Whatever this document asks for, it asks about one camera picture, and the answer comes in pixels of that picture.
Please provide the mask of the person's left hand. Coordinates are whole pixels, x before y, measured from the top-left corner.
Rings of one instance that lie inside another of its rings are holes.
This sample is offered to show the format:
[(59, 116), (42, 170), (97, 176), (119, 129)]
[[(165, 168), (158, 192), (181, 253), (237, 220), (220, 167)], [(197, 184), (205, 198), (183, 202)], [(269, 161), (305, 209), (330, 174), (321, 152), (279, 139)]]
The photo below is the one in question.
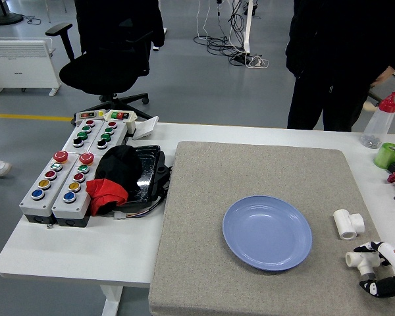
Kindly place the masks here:
[(388, 66), (384, 72), (382, 72), (375, 81), (371, 84), (372, 87), (378, 86), (379, 84), (387, 81), (393, 74), (395, 70), (391, 66)]

